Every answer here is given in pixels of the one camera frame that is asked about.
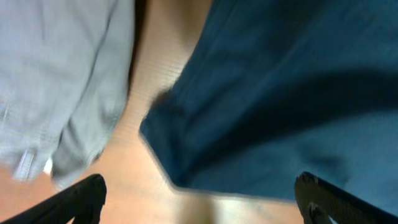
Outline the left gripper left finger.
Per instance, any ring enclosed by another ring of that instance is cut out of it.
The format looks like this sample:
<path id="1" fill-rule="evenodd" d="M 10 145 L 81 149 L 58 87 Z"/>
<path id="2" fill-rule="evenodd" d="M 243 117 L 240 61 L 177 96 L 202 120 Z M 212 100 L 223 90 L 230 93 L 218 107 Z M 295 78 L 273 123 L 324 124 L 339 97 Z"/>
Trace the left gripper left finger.
<path id="1" fill-rule="evenodd" d="M 106 193 L 103 176 L 93 174 L 3 224 L 98 224 Z"/>

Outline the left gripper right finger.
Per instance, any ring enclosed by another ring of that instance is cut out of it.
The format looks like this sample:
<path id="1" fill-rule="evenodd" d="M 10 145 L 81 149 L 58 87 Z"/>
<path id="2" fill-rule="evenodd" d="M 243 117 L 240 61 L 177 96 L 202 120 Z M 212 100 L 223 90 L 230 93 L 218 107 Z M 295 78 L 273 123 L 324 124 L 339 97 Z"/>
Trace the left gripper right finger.
<path id="1" fill-rule="evenodd" d="M 294 184 L 304 224 L 395 224 L 397 217 L 309 173 Z"/>

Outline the blue shorts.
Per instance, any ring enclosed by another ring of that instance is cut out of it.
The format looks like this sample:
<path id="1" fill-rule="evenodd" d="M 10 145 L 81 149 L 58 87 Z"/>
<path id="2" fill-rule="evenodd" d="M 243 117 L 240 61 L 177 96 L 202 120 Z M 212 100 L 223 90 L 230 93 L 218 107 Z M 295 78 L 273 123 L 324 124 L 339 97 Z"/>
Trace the blue shorts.
<path id="1" fill-rule="evenodd" d="M 397 1 L 214 1 L 140 132 L 181 188 L 292 200 L 307 171 L 396 214 Z"/>

